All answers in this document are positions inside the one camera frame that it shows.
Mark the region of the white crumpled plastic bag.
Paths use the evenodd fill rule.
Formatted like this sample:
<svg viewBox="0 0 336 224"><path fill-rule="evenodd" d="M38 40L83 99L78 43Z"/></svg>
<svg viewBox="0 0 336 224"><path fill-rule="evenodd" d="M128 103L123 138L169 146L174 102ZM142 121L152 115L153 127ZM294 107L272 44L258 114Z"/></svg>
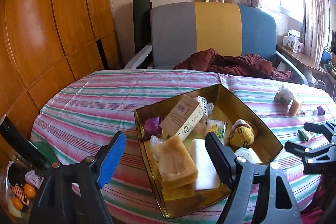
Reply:
<svg viewBox="0 0 336 224"><path fill-rule="evenodd" d="M155 160L157 160L155 151L160 147L160 145L164 142L163 139L158 138L157 136L153 135L150 138L150 148L153 154L153 157L155 158Z"/></svg>

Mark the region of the snack packet green yellow label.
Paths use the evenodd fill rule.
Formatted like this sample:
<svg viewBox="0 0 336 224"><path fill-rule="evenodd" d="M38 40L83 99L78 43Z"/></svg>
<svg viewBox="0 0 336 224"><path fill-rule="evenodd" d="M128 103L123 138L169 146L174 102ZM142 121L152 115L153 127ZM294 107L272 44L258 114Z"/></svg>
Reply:
<svg viewBox="0 0 336 224"><path fill-rule="evenodd" d="M224 121L218 121L213 119L207 119L206 121L206 131L214 132L222 144L225 144L226 128L227 123Z"/></svg>

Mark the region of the orange fruit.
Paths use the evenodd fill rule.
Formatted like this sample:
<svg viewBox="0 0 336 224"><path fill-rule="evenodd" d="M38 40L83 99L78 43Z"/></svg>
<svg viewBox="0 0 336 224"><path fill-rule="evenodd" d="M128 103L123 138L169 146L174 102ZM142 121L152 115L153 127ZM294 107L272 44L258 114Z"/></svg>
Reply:
<svg viewBox="0 0 336 224"><path fill-rule="evenodd" d="M26 183L24 185L24 194L28 198L34 198L37 195L37 191L35 190L35 188L32 185Z"/></svg>
<svg viewBox="0 0 336 224"><path fill-rule="evenodd" d="M21 200L18 198L18 197L13 197L12 198L12 203L13 203L13 206L21 211L23 209L23 203L21 202Z"/></svg>

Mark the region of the wooden wardrobe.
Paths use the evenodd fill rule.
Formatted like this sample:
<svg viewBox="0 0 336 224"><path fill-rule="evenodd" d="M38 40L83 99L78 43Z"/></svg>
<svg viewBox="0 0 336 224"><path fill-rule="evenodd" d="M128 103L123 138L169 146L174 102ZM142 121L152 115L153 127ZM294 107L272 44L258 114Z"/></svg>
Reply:
<svg viewBox="0 0 336 224"><path fill-rule="evenodd" d="M1 0L1 115L23 138L62 88L122 66L109 0Z"/></svg>

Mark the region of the wooden side desk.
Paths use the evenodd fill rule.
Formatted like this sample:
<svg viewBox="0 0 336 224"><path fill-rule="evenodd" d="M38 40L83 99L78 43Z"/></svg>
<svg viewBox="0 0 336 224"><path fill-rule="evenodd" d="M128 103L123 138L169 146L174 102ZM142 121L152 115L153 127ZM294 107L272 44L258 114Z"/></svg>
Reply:
<svg viewBox="0 0 336 224"><path fill-rule="evenodd" d="M326 72L324 69L314 62L313 59L304 55L303 53L293 53L290 48L284 47L282 44L277 44L277 50L288 57L292 62L301 64L304 68L309 69L313 73L324 76Z"/></svg>

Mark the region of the blue bag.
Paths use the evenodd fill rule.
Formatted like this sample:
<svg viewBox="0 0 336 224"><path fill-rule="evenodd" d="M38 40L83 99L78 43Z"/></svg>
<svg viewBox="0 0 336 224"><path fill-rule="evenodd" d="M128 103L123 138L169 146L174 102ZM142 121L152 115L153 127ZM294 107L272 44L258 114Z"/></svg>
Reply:
<svg viewBox="0 0 336 224"><path fill-rule="evenodd" d="M332 60L332 51L330 47L325 47L322 52L320 66L322 67L325 63L327 63L330 60Z"/></svg>

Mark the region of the yellow plush toy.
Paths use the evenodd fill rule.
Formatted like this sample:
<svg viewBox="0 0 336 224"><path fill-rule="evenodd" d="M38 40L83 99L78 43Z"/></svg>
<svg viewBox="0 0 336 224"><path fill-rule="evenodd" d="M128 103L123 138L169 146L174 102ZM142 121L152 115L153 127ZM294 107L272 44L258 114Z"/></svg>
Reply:
<svg viewBox="0 0 336 224"><path fill-rule="evenodd" d="M248 147L252 145L257 136L257 128L251 123L239 119L231 127L228 143L234 147Z"/></svg>

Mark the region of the tan sponge block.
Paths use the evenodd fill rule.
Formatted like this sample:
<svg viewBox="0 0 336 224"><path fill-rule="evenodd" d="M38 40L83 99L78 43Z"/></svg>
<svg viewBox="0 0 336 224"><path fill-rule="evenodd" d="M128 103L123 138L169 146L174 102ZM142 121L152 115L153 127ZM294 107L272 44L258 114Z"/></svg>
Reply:
<svg viewBox="0 0 336 224"><path fill-rule="evenodd" d="M172 136L161 144L153 145L152 151L157 159L164 189L176 189L197 180L197 166L179 136Z"/></svg>

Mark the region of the dark red jacket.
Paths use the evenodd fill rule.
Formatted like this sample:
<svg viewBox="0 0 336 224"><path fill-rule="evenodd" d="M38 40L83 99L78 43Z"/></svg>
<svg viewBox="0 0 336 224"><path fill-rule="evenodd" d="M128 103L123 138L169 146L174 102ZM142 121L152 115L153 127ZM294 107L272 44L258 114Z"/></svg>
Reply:
<svg viewBox="0 0 336 224"><path fill-rule="evenodd" d="M291 77L291 71L280 71L273 64L256 54L222 56L209 48L192 54L174 69L201 72L215 72L224 75L254 77L284 82Z"/></svg>

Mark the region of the grey yellow blue chair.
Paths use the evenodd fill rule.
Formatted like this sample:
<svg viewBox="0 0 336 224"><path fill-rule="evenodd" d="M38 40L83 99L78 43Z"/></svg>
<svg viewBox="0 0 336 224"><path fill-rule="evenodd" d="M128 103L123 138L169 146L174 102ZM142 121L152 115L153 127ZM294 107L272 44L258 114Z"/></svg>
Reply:
<svg viewBox="0 0 336 224"><path fill-rule="evenodd" d="M276 50L276 22L260 9L218 2L172 3L151 9L150 26L154 68L171 69L193 53L213 48L222 56L252 53L272 63L281 61L298 77L298 83L308 83ZM145 52L135 55L126 69L136 69Z"/></svg>

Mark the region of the yellow sponge piece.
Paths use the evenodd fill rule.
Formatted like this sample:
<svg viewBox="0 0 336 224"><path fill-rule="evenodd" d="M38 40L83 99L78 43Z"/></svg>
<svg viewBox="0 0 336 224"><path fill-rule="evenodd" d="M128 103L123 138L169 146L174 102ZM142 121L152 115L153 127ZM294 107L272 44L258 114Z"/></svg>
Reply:
<svg viewBox="0 0 336 224"><path fill-rule="evenodd" d="M294 98L289 108L289 115L292 117L297 115L301 109L301 106L302 106L302 101L298 100L297 98Z"/></svg>

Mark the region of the gold square tray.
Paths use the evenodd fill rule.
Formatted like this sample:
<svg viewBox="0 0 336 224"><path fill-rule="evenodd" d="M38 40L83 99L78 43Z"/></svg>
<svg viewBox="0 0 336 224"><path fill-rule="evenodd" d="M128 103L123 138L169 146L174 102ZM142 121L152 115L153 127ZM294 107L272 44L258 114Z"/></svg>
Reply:
<svg viewBox="0 0 336 224"><path fill-rule="evenodd" d="M221 84L216 84L206 88L201 88L188 92L187 96L205 97L206 100L214 104L211 118L224 121L231 127L237 120L243 119L253 125L257 130L257 135L251 148L259 157L262 165L269 165L282 150L282 144L268 126L251 110L242 100L230 92ZM155 201L162 215L166 219L174 219L203 210L230 195L233 182L227 178L219 182L219 187L209 190L196 190L191 197L183 197L174 200L165 200L161 184L161 175L158 163L155 160L150 142L145 140L145 122L150 118L165 118L173 107L182 99L182 95L168 98L166 100L142 107L134 112L135 127L138 136L138 143L147 175L149 177L151 190ZM230 165L235 163L234 152L236 147L226 141L219 141L214 135L207 136L206 131L192 131L184 140L187 151L191 151L194 139L205 140L206 151L204 155L210 157L210 162L219 168L220 174L230 170Z"/></svg>

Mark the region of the small green white carton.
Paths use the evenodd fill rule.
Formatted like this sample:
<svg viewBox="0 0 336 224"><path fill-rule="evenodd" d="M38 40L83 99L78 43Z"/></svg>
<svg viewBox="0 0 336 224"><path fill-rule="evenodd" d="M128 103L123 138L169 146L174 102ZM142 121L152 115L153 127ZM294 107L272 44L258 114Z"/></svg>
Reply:
<svg viewBox="0 0 336 224"><path fill-rule="evenodd" d="M292 102L294 96L291 92L281 92L278 91L274 96L274 101L288 107Z"/></svg>

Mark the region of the small purple candy on table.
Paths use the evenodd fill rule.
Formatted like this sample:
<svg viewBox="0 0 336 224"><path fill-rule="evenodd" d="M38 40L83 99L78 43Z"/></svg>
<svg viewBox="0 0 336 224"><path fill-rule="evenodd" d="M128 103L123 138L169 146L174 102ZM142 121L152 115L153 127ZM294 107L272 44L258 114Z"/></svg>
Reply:
<svg viewBox="0 0 336 224"><path fill-rule="evenodd" d="M317 107L318 115L325 115L325 109L322 106Z"/></svg>

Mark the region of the purple wrapped candy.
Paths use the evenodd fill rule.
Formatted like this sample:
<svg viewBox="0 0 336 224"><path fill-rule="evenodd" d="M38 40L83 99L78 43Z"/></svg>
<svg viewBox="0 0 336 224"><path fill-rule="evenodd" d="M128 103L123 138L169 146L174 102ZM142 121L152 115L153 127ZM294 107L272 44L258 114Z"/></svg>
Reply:
<svg viewBox="0 0 336 224"><path fill-rule="evenodd" d="M162 117L154 117L150 118L145 121L145 124L143 126L144 129L144 135L143 138L145 140L149 140L152 136L162 136L162 129L159 126L162 121Z"/></svg>

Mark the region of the striped pink green tablecloth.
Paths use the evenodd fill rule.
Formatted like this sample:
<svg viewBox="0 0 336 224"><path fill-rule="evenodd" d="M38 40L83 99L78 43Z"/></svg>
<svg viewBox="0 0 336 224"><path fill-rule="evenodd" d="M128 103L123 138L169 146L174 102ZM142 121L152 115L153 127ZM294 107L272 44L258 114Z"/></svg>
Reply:
<svg viewBox="0 0 336 224"><path fill-rule="evenodd" d="M335 121L331 96L306 85L293 85L302 107L292 117L274 101L281 86L274 80L186 70L97 71L70 84L42 107L31 140L49 143L62 164L72 164L95 154L116 132L124 132L126 150L112 181L102 190L107 207L125 223L167 223L150 188L134 112L215 84L222 84L255 111L281 143L298 141L297 132L306 122ZM318 115L318 106L325 115Z"/></svg>

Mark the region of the white boxes on desk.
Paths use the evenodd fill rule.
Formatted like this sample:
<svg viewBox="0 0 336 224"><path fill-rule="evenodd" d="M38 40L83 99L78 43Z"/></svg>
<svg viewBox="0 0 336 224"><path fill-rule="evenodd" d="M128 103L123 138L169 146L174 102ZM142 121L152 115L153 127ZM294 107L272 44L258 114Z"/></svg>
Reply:
<svg viewBox="0 0 336 224"><path fill-rule="evenodd" d="M283 36L282 46L289 48L293 53L303 53L304 43L300 42L299 38L300 32L291 29L287 35Z"/></svg>

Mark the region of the cardboard box with barcode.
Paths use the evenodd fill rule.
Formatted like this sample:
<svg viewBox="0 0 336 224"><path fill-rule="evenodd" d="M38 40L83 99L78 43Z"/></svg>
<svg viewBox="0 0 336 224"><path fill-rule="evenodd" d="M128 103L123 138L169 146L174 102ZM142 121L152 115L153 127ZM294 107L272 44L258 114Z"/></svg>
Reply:
<svg viewBox="0 0 336 224"><path fill-rule="evenodd" d="M178 136L184 141L204 114L203 106L197 99L183 95L159 126L168 137Z"/></svg>

